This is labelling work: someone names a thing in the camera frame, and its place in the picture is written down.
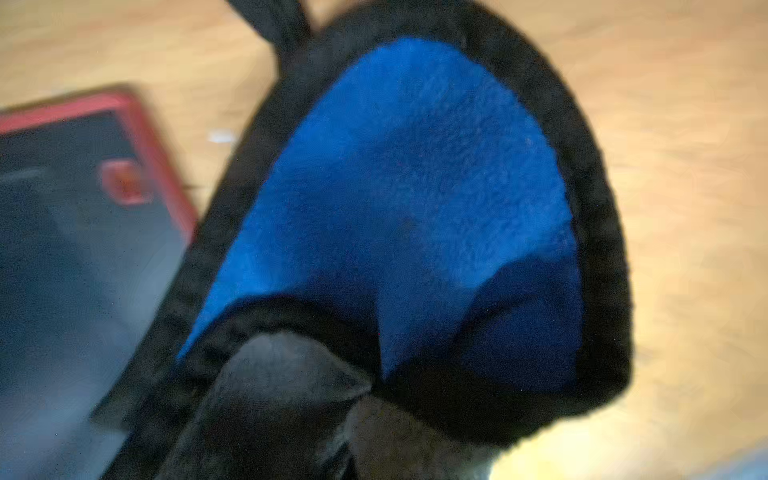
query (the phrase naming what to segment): light wood floor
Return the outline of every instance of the light wood floor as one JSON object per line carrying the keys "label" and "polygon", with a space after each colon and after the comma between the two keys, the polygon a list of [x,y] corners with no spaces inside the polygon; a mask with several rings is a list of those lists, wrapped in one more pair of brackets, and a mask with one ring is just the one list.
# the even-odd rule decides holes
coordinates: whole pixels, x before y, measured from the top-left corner
{"label": "light wood floor", "polygon": [[[768,437],[768,2],[488,0],[573,88],[626,228],[634,384],[501,478],[683,478]],[[343,0],[308,0],[320,23]],[[273,82],[224,0],[2,0],[0,106],[128,82],[197,208]]]}

